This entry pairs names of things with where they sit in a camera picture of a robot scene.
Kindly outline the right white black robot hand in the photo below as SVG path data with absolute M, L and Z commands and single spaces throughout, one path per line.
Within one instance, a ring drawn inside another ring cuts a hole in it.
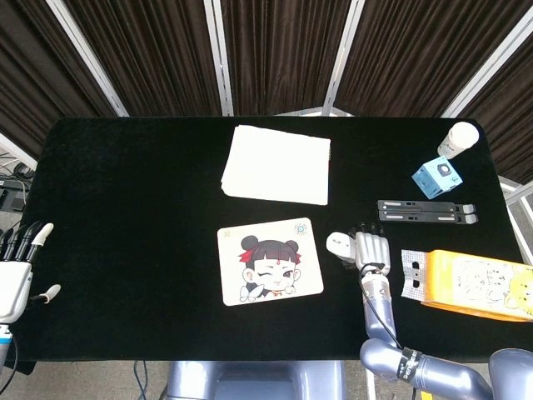
M 359 270 L 367 264 L 379 264 L 372 271 L 379 271 L 387 276 L 391 270 L 389 242 L 384 228 L 376 222 L 361 222 L 349 233 L 340 233 L 341 255 L 339 258 L 348 270 Z

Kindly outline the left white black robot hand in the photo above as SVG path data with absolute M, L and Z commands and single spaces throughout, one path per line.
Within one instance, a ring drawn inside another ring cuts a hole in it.
M 50 303 L 61 291 L 60 284 L 30 295 L 32 266 L 54 229 L 51 222 L 33 222 L 1 232 L 1 324 L 16 322 L 27 308 Z

